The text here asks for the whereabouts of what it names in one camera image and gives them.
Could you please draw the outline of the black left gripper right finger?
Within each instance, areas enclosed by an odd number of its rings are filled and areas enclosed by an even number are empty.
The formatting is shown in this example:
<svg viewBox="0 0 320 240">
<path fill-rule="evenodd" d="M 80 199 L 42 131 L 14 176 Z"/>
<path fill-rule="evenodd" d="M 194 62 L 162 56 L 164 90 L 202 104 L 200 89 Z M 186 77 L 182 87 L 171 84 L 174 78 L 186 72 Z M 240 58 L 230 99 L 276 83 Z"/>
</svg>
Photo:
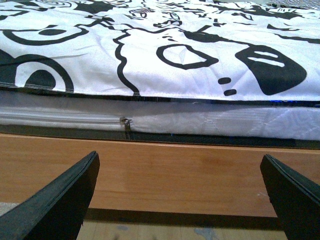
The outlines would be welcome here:
<svg viewBox="0 0 320 240">
<path fill-rule="evenodd" d="M 289 240 L 320 238 L 320 186 L 266 154 L 260 171 L 274 211 Z"/>
</svg>

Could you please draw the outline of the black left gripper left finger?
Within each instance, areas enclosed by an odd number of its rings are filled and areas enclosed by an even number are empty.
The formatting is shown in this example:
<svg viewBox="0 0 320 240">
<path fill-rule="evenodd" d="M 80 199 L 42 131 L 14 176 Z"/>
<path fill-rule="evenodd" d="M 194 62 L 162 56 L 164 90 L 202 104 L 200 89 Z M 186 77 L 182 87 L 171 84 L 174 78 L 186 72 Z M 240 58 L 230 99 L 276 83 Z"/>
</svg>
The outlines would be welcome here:
<svg viewBox="0 0 320 240">
<path fill-rule="evenodd" d="M 75 240 L 100 169 L 96 151 L 0 217 L 2 240 Z"/>
</svg>

